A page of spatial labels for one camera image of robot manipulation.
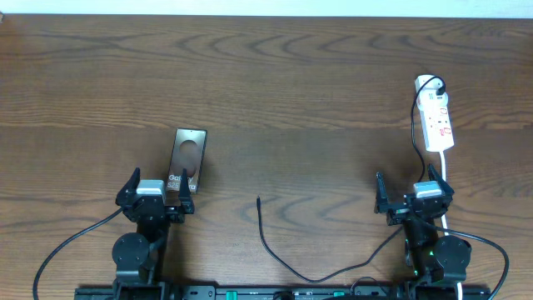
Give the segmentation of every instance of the white cord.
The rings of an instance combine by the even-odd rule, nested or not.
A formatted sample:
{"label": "white cord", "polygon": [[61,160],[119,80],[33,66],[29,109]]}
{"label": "white cord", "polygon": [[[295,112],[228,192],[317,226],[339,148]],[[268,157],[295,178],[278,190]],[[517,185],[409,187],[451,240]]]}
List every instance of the white cord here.
{"label": "white cord", "polygon": [[[446,181],[446,159],[444,158],[444,151],[440,151],[441,155],[441,176],[444,181]],[[446,221],[446,215],[441,217],[442,227],[448,229],[448,222]],[[463,286],[460,282],[456,286],[457,300],[463,300]]]}

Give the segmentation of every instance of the white wall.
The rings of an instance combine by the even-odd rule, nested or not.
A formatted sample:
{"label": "white wall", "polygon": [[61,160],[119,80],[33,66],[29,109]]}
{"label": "white wall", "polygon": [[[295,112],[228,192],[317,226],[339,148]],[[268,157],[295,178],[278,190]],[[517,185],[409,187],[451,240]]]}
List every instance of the white wall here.
{"label": "white wall", "polygon": [[4,13],[533,18],[533,0],[0,0]]}

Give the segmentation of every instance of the power strip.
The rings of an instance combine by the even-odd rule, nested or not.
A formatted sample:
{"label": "power strip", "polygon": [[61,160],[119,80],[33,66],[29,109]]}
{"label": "power strip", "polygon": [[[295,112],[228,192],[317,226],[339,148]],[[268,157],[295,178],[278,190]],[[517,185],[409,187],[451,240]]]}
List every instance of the power strip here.
{"label": "power strip", "polygon": [[[415,89],[430,80],[433,75],[420,75],[415,80]],[[422,130],[426,150],[429,152],[441,152],[453,147],[453,134],[451,133],[450,115],[448,114],[448,94],[444,92],[437,95],[437,89],[444,83],[435,78],[427,83],[420,91],[416,105],[420,111]]]}

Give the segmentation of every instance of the wood grain tabletop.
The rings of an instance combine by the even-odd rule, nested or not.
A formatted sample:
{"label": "wood grain tabletop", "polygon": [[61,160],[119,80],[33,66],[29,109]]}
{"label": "wood grain tabletop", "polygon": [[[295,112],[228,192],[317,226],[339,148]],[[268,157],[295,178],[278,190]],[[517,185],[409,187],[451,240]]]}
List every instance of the wood grain tabletop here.
{"label": "wood grain tabletop", "polygon": [[[177,128],[208,131],[197,213],[172,226],[176,282],[303,284],[263,249],[319,278],[365,261],[396,228],[373,213],[376,172],[409,192],[413,81],[446,80],[456,145],[451,228],[502,245],[499,299],[533,287],[533,20],[7,15],[0,24],[0,298],[31,297],[44,258],[114,212],[140,167],[167,176]],[[416,112],[418,141],[421,128]],[[425,152],[439,165],[438,154]],[[115,278],[124,216],[65,247],[41,299]],[[361,276],[412,275],[403,233]],[[493,248],[472,242],[467,283],[496,285]]]}

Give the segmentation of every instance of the black cable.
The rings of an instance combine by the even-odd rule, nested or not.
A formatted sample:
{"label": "black cable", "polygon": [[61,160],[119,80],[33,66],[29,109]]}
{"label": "black cable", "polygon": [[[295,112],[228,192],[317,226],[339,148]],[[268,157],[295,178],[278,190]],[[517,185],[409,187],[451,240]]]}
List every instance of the black cable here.
{"label": "black cable", "polygon": [[61,249],[63,249],[65,246],[67,246],[73,240],[81,237],[83,234],[88,233],[88,232],[90,232],[90,231],[92,231],[92,230],[94,230],[96,228],[99,228],[103,224],[111,221],[118,214],[122,213],[123,210],[124,210],[124,208],[122,208],[122,207],[119,208],[111,216],[106,217],[105,219],[103,219],[102,221],[92,225],[91,227],[87,227],[87,228],[83,229],[81,232],[78,232],[78,233],[74,234],[73,236],[69,237],[65,242],[62,242],[61,245],[57,246],[57,248],[54,251],[52,251],[52,253],[50,253],[50,255],[48,255],[47,259],[44,260],[44,262],[42,263],[41,267],[39,268],[39,271],[37,271],[37,274],[35,274],[35,279],[33,280],[33,299],[34,300],[39,300],[39,295],[37,293],[37,285],[39,284],[39,279],[41,278],[42,271],[44,271],[44,268],[48,265],[48,263],[52,260],[52,258]]}
{"label": "black cable", "polygon": [[419,221],[421,221],[421,223],[424,226],[426,226],[428,228],[431,228],[433,230],[438,230],[438,231],[441,231],[441,232],[444,232],[444,233],[455,234],[455,235],[462,236],[462,237],[465,237],[465,238],[471,238],[471,239],[476,240],[478,242],[482,242],[482,243],[485,243],[487,245],[490,245],[490,246],[496,248],[498,251],[501,252],[501,255],[503,255],[503,259],[505,261],[505,265],[503,267],[503,273],[501,274],[500,281],[498,282],[498,284],[496,284],[496,287],[494,287],[494,290],[492,290],[491,295],[487,298],[487,300],[494,299],[496,294],[500,291],[501,286],[503,285],[504,281],[507,278],[507,273],[509,272],[509,256],[507,255],[506,250],[504,250],[504,248],[501,247],[500,245],[498,245],[497,243],[492,242],[492,241],[490,241],[490,240],[488,240],[486,238],[478,237],[478,236],[470,234],[470,233],[458,232],[456,230],[446,229],[446,228],[443,228],[443,227],[438,227],[438,226],[435,226],[433,224],[430,224],[430,223],[426,222],[424,219],[422,219],[421,217],[418,217],[416,214],[414,214],[414,216]]}
{"label": "black cable", "polygon": [[418,157],[420,158],[420,160],[422,162],[422,174],[418,178],[417,182],[422,181],[422,178],[426,174],[426,162],[424,162],[424,158],[422,157],[422,154],[420,153],[420,150],[418,150],[418,147],[416,146],[415,119],[413,117],[413,113],[415,111],[416,100],[417,100],[418,96],[420,95],[420,91],[422,89],[424,89],[424,87],[427,85],[427,83],[430,83],[431,80],[433,80],[433,79],[440,79],[442,81],[442,87],[439,87],[439,89],[437,91],[437,95],[444,93],[444,91],[446,90],[446,83],[444,82],[444,79],[442,79],[442,78],[440,78],[438,76],[433,76],[428,81],[424,82],[424,84],[422,84],[422,86],[418,89],[418,91],[416,91],[415,98],[413,99],[413,105],[411,106],[411,140],[413,142],[413,148],[415,149],[416,154],[418,154]]}
{"label": "black cable", "polygon": [[291,271],[294,275],[296,275],[298,278],[300,278],[301,280],[303,281],[306,281],[308,283],[322,283],[322,282],[325,282],[326,280],[330,279],[330,278],[333,278],[337,275],[339,275],[340,273],[343,273],[343,272],[347,272],[347,271],[351,271],[353,269],[356,269],[356,268],[361,268],[361,267],[365,267],[367,264],[370,263],[370,261],[375,257],[375,255],[377,255],[380,250],[385,247],[385,245],[387,245],[398,233],[400,233],[401,231],[401,227],[398,228],[395,232],[392,233],[392,235],[390,235],[390,237],[388,237],[375,251],[374,253],[363,263],[359,263],[355,266],[351,266],[351,267],[345,267],[339,271],[336,271],[336,272],[333,272],[332,274],[330,275],[327,275],[326,277],[324,278],[321,278],[321,279],[309,279],[303,275],[301,275],[299,272],[297,272],[295,269],[293,269],[291,266],[289,266],[286,262],[284,262],[281,258],[279,258],[267,245],[267,241],[265,241],[265,236],[263,234],[263,222],[262,222],[262,216],[261,216],[261,199],[259,197],[257,197],[257,222],[259,224],[259,236],[261,238],[261,243],[263,244],[263,247],[265,248],[265,250],[268,252],[268,254],[270,254],[274,259],[276,259],[281,265],[283,265],[283,267],[287,268],[289,271]]}
{"label": "black cable", "polygon": [[361,278],[357,279],[357,280],[351,285],[351,287],[350,287],[350,295],[353,295],[353,294],[354,294],[354,290],[353,290],[353,289],[357,286],[357,284],[359,284],[359,282],[360,282],[361,280],[365,280],[365,279],[371,279],[371,280],[373,280],[374,283],[376,283],[376,285],[377,285],[378,287],[380,287],[380,289],[385,293],[385,296],[388,296],[388,293],[387,293],[386,290],[380,285],[380,283],[379,283],[377,280],[375,280],[373,277],[370,277],[370,276],[364,276],[364,277],[361,277]]}

